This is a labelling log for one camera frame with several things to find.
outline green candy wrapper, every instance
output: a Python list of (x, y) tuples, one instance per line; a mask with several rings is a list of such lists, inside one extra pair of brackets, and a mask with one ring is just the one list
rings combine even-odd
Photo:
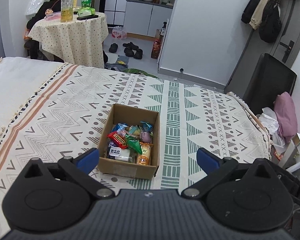
[(140, 142), (138, 139), (126, 134), (124, 137), (126, 139), (127, 145), (129, 148), (135, 150), (136, 153), (142, 154)]

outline metal screw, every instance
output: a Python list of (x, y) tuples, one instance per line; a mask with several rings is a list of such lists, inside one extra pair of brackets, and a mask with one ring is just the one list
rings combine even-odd
[(196, 197), (197, 195), (200, 194), (200, 191), (197, 190), (196, 188), (187, 188), (183, 193), (187, 197)]
[(101, 188), (97, 191), (97, 195), (99, 197), (109, 197), (112, 195), (112, 190), (109, 190), (108, 188)]

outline patterned bedspread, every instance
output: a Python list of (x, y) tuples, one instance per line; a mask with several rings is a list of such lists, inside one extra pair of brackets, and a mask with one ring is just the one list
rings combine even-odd
[(106, 69), (65, 64), (21, 109), (0, 143), (0, 188), (7, 191), (33, 157), (56, 162), (97, 147), (112, 104), (160, 112), (160, 166), (152, 180), (90, 174), (121, 188), (182, 191), (206, 176), (199, 147), (241, 163), (268, 157), (262, 133), (238, 101), (200, 87)]

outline polka dot tablecloth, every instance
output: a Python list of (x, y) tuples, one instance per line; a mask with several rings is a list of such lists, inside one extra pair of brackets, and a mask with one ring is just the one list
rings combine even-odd
[(104, 68), (102, 43), (108, 36), (106, 15), (97, 13), (98, 18), (62, 23), (60, 19), (38, 21), (29, 37), (42, 43), (42, 49), (64, 62)]

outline slipper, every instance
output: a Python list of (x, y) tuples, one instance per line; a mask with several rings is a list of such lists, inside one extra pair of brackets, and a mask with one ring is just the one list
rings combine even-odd
[(126, 54), (127, 57), (133, 57), (134, 56), (133, 50), (129, 47), (124, 49), (124, 53)]
[(136, 53), (134, 54), (134, 58), (136, 59), (142, 59), (143, 51), (142, 49), (137, 49)]
[(112, 43), (111, 46), (110, 46), (110, 48), (109, 48), (109, 52), (110, 53), (116, 53), (117, 49), (118, 49), (118, 44)]
[(124, 44), (122, 44), (122, 46), (124, 46), (126, 48), (131, 48), (133, 50), (139, 49), (139, 47), (137, 45), (134, 45), (132, 42), (124, 43)]

